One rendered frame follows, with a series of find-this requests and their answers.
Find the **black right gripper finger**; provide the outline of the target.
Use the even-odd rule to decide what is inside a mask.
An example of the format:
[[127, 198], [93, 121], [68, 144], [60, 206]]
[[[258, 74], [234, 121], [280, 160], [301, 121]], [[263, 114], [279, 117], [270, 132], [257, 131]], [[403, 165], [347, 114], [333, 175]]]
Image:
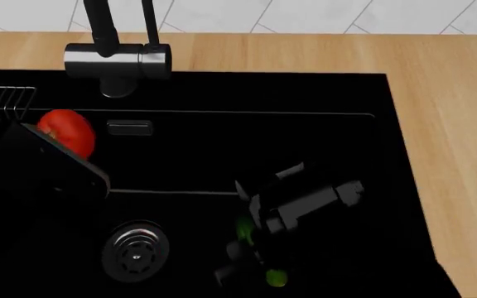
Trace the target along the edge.
[[261, 286], [265, 267], [256, 261], [231, 262], [214, 271], [219, 286]]
[[247, 240], [234, 240], [226, 245], [226, 253], [232, 262], [264, 262], [264, 259], [255, 245]]

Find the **green cucumber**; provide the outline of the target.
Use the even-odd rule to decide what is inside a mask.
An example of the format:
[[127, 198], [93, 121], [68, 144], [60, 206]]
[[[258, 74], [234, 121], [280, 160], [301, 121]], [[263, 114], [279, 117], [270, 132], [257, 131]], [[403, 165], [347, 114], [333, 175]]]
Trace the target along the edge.
[[257, 229], [256, 225], [250, 218], [239, 217], [235, 221], [236, 235], [238, 240], [245, 240], [248, 248], [251, 248], [254, 255], [261, 263], [266, 283], [270, 287], [284, 287], [288, 283], [288, 275], [285, 270], [279, 268], [270, 268], [265, 266], [264, 260], [260, 257], [255, 242], [253, 240], [253, 233]]

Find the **black and steel faucet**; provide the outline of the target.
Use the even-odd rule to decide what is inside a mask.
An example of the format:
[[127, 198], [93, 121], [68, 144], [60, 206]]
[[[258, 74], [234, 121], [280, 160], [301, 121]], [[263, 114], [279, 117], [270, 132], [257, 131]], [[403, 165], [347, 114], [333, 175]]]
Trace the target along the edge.
[[169, 79], [172, 53], [159, 40], [152, 0], [141, 0], [147, 44], [122, 44], [113, 24], [108, 0], [83, 0], [91, 26], [92, 44], [68, 44], [64, 51], [66, 74], [97, 79], [101, 94], [121, 99], [136, 90], [140, 79]]

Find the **red tomato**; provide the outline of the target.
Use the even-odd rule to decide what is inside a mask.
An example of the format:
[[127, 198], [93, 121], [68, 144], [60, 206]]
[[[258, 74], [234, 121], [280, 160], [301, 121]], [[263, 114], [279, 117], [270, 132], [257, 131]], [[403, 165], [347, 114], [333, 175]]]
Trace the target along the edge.
[[86, 118], [69, 109], [45, 113], [37, 128], [85, 160], [94, 152], [96, 136]]

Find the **rectangular sink overflow plate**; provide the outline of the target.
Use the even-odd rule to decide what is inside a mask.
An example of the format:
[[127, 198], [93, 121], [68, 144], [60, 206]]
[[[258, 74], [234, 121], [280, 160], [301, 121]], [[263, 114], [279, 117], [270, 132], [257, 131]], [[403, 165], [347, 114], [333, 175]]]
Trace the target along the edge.
[[112, 136], [151, 136], [153, 124], [143, 120], [108, 120], [107, 130]]

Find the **steel sink drain strainer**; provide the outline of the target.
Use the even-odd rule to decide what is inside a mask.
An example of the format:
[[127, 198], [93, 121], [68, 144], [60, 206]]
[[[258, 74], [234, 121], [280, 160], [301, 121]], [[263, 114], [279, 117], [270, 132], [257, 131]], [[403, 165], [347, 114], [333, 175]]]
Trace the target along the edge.
[[113, 230], [101, 252], [101, 263], [115, 281], [143, 282], [164, 267], [169, 252], [168, 237], [159, 225], [132, 220]]

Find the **black kitchen sink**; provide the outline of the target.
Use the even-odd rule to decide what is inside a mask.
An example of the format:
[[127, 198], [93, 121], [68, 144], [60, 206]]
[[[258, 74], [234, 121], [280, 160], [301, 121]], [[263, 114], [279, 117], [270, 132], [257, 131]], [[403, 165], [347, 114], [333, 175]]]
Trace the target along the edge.
[[[64, 71], [0, 70], [0, 86], [36, 88], [0, 138], [76, 111], [96, 136], [86, 161], [110, 180], [105, 199], [0, 188], [0, 298], [460, 298], [436, 260], [385, 74], [175, 72], [124, 99]], [[112, 136], [108, 120], [151, 121], [153, 134]], [[219, 286], [243, 207], [235, 181], [299, 163], [363, 184], [352, 259], [310, 285]], [[132, 220], [159, 225], [170, 252], [150, 279], [123, 283], [101, 252]]]

